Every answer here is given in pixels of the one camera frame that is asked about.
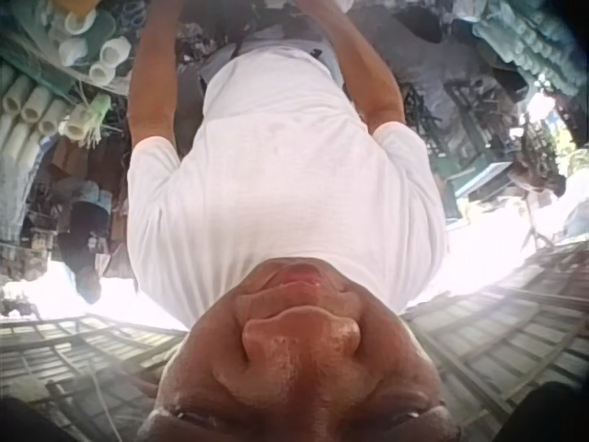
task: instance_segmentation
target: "pvc pipe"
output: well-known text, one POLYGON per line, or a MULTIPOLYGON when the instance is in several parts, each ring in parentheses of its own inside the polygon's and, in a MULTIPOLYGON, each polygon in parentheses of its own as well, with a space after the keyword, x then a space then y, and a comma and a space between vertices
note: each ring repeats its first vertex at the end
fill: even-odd
POLYGON ((107 67, 115 68, 129 58, 131 44, 124 37, 112 39, 102 45, 100 61, 107 67))
POLYGON ((94 114, 86 106, 78 104, 65 125, 64 135, 72 141, 82 141, 92 126, 93 116, 94 114))
POLYGON ((87 16, 80 18, 73 12, 70 12, 65 18, 65 30, 72 35, 80 35, 92 28, 96 20, 96 9, 92 9, 87 16))
POLYGON ((88 54, 88 45, 86 40, 80 37, 67 39, 59 45, 59 58, 65 67, 72 66, 80 58, 88 54))
POLYGON ((34 86, 33 80, 27 76, 19 76, 2 99, 2 107, 5 112, 19 115, 34 86))
POLYGON ((27 142, 25 143, 20 155, 18 156, 18 167, 20 169, 31 170, 35 165, 35 160, 40 152, 40 140, 43 135, 37 131, 33 131, 27 142))
POLYGON ((64 120, 69 109, 68 104, 61 99, 54 99, 49 109, 39 122, 39 132, 45 136, 57 134, 59 124, 64 120))
POLYGON ((52 27, 47 32, 47 37, 53 46, 59 48, 64 41, 69 40, 72 36, 63 29, 52 27))
POLYGON ((29 138, 30 129, 31 126, 27 122, 20 122, 15 126, 4 147, 3 155, 5 157, 10 157, 17 162, 18 155, 29 138))
POLYGON ((10 136, 10 131, 12 131, 14 123, 14 115, 3 113, 2 116, 0 116, 0 152, 3 151, 4 144, 8 139, 8 136, 10 136))
POLYGON ((90 72, 88 75, 90 76, 92 84, 103 87, 114 80, 116 72, 113 67, 108 67, 102 62, 96 62, 90 66, 90 72))
POLYGON ((12 82, 15 81, 17 72, 10 64, 0 64, 0 97, 8 90, 12 82))
POLYGON ((20 116, 25 122, 36 123, 52 102, 52 93, 43 86, 37 86, 22 108, 20 116))

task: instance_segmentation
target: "wooden beam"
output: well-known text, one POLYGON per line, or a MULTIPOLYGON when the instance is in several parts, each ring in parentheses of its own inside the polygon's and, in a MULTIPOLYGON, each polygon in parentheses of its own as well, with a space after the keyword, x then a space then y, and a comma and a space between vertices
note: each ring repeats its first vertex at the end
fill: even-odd
POLYGON ((426 346, 426 352, 437 356, 445 366, 452 369, 452 374, 459 378, 470 391, 478 397, 482 405, 495 418, 503 423, 511 415, 513 408, 493 390, 491 390, 475 372, 460 362, 455 355, 440 346, 428 333, 419 327, 412 328, 415 337, 426 346))
MULTIPOLYGON (((571 331, 569 331, 563 338, 562 341, 560 341, 558 344, 556 344, 552 350, 550 351, 550 353, 548 353, 546 356, 544 356, 542 358, 542 360, 540 362, 538 362, 536 364, 536 366, 534 366, 533 369, 531 369, 530 371, 528 371, 525 376, 523 378, 519 379, 519 382, 517 383, 517 385, 515 385, 515 387, 512 387, 511 389, 507 390, 506 392, 501 394, 501 398, 503 400, 509 400, 511 399, 515 393, 517 393, 519 390, 521 390, 523 387, 525 387, 526 385, 530 384, 536 377, 537 375, 539 375, 542 371, 544 371, 550 364, 552 364, 554 362, 554 360, 560 356, 560 354, 562 353, 562 351, 579 335, 579 333, 584 329, 586 324, 586 317, 584 317, 582 320, 579 321, 579 324, 574 327, 571 331)), ((477 422, 479 419, 483 418, 485 415, 487 414, 486 410, 482 410, 478 413, 476 413, 474 416, 471 416, 470 418, 468 418, 466 421, 462 422, 461 425, 463 425, 464 427, 468 427, 469 425, 474 424, 475 422, 477 422)))
POLYGON ((34 343, 14 343, 12 345, 0 346, 0 353, 11 353, 11 352, 26 352, 27 350, 34 350, 36 348, 43 347, 54 347, 62 343, 73 343, 73 344, 85 344, 85 339, 90 336, 102 334, 112 329, 112 327, 105 327, 104 329, 96 329, 92 331, 82 331, 78 334, 70 334, 59 338, 46 339, 44 341, 37 341, 34 343))
POLYGON ((498 285, 489 285, 485 291, 495 295, 504 295, 511 298, 537 302, 538 304, 571 308, 573 310, 589 312, 589 298, 560 297, 555 295, 546 295, 538 292, 531 292, 521 288, 501 287, 498 285))
POLYGON ((84 316, 74 316, 72 318, 61 318, 60 320, 12 320, 10 322, 0 322, 0 329, 8 327, 35 327, 36 325, 56 324, 60 322, 68 322, 82 320, 84 316))

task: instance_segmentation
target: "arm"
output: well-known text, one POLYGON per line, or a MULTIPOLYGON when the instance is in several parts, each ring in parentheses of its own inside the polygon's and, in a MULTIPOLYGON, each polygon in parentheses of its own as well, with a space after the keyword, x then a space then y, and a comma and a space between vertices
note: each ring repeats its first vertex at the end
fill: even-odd
POLYGON ((174 144, 178 80, 174 46, 184 0, 154 0, 142 32, 129 93, 133 146, 151 136, 174 144))
POLYGON ((385 122, 405 122, 397 81, 352 21, 333 0, 295 0, 327 33, 356 109, 373 134, 385 122))

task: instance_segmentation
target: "hanging merchandise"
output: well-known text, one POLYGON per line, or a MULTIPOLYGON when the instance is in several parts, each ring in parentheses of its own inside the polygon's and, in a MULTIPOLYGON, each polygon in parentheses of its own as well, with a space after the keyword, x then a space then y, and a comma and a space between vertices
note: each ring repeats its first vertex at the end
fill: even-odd
POLYGON ((2 100, 2 97, 4 96, 5 92, 8 90, 10 85, 12 85, 16 76, 17 72, 13 69, 13 67, 10 64, 0 64, 0 101, 2 100))
POLYGON ((129 58, 131 44, 124 37, 112 39, 102 45, 100 62, 107 67, 115 68, 129 58))
POLYGON ((34 124, 49 108, 52 102, 52 93, 43 86, 37 86, 30 94, 27 103, 22 109, 20 116, 25 122, 34 124))
POLYGON ((92 112, 89 111, 86 105, 78 104, 65 124, 64 135, 72 141, 83 141, 90 132, 92 119, 92 112))
POLYGON ((4 112, 19 115, 33 88, 34 84, 30 78, 19 76, 2 99, 4 112))
POLYGON ((110 97, 98 94, 89 106, 77 105, 64 127, 64 135, 85 147, 94 147, 100 139, 100 127, 110 109, 110 97))
POLYGON ((109 85, 112 80, 114 80, 116 71, 114 67, 106 66, 102 62, 96 62, 90 67, 89 76, 90 82, 94 86, 104 87, 109 85))
POLYGON ((62 99, 54 99, 45 115, 39 121, 39 132, 44 136, 57 134, 59 124, 64 120, 69 111, 69 105, 62 99))
POLYGON ((12 127, 15 124, 14 115, 3 113, 0 116, 0 153, 4 150, 4 144, 12 132, 12 127))
MULTIPOLYGON (((3 159, 15 163, 21 157, 30 134, 57 134, 69 105, 62 99, 55 99, 50 90, 36 85, 26 75, 17 73, 15 69, 11 72, 14 72, 12 76, 16 80, 12 85, 6 85, 7 92, 2 103, 4 112, 0 117, 0 152, 3 159)), ((23 164, 29 166, 30 162, 28 160, 23 164)))
POLYGON ((574 96, 586 83, 586 65, 566 25, 537 10, 542 2, 489 0, 483 18, 473 25, 506 62, 513 62, 541 83, 574 96))
POLYGON ((27 142, 24 144, 18 156, 18 167, 20 169, 30 170, 35 164, 35 160, 39 156, 40 152, 40 141, 43 138, 38 130, 33 131, 27 142))
POLYGON ((88 55, 88 43, 81 37, 72 37, 59 45, 59 59, 64 67, 70 67, 88 55))
POLYGON ((64 21, 65 30, 71 35, 80 35, 87 32, 96 20, 96 9, 92 9, 87 15, 80 18, 73 12, 70 12, 64 21))
MULTIPOLYGON (((41 0, 11 0, 10 10, 18 26, 0 29, 0 55, 55 95, 66 97, 76 80, 95 84, 89 75, 90 66, 99 61, 102 46, 116 31, 116 21, 109 12, 91 8, 88 13, 77 15, 41 0), (13 51, 14 46, 21 51, 13 51), (31 55, 58 73, 29 64, 31 55), (66 75, 70 81, 65 83, 59 79, 56 82, 51 78, 44 81, 46 72, 52 76, 66 75)), ((111 84, 101 78, 97 83, 111 92, 126 94, 128 82, 117 80, 111 84)))
POLYGON ((27 122, 19 122, 10 133, 10 137, 5 143, 2 155, 10 158, 14 163, 17 162, 20 151, 25 146, 29 138, 32 126, 27 122))

